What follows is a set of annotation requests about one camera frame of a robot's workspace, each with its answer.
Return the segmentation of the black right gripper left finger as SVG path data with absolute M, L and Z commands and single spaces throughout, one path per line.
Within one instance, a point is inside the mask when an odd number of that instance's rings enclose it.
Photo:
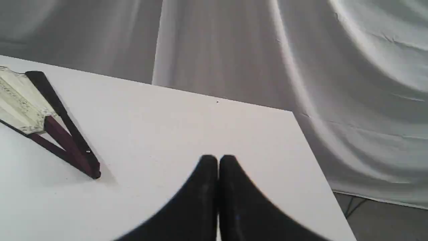
M 215 241 L 218 160 L 200 157 L 180 190 L 156 214 L 120 241 Z

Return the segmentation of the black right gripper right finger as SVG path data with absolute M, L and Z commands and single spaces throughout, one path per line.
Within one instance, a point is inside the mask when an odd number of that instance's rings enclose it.
M 266 198 L 233 155 L 219 163 L 219 229 L 223 241 L 325 240 Z

